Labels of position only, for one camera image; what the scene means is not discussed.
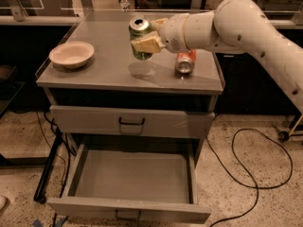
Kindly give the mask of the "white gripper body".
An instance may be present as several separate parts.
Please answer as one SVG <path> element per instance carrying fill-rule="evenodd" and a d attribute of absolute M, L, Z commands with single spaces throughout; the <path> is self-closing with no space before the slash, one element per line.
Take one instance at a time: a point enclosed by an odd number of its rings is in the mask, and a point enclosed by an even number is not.
<path fill-rule="evenodd" d="M 173 15 L 168 18 L 159 30 L 161 40 L 171 53 L 188 52 L 184 32 L 187 17 L 188 13 Z"/>

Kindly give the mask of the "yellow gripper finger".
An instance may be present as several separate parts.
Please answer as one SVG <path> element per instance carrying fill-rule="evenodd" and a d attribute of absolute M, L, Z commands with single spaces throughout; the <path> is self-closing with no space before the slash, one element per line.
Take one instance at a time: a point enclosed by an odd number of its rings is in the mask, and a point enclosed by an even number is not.
<path fill-rule="evenodd" d="M 158 31 L 167 20 L 168 20 L 167 18 L 160 18 L 160 19 L 152 20 L 151 21 L 151 30 Z"/>
<path fill-rule="evenodd" d="M 144 35 L 133 35 L 131 45 L 136 52 L 144 53 L 160 53 L 166 47 L 158 31 Z"/>

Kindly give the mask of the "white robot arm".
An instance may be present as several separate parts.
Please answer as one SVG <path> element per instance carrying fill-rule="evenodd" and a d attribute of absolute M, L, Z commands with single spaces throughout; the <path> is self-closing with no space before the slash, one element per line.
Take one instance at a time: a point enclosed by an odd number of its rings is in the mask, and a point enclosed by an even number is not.
<path fill-rule="evenodd" d="M 303 112 L 303 48 L 280 34 L 252 0 L 223 0 L 214 11 L 155 20 L 131 45 L 147 53 L 247 53 Z"/>

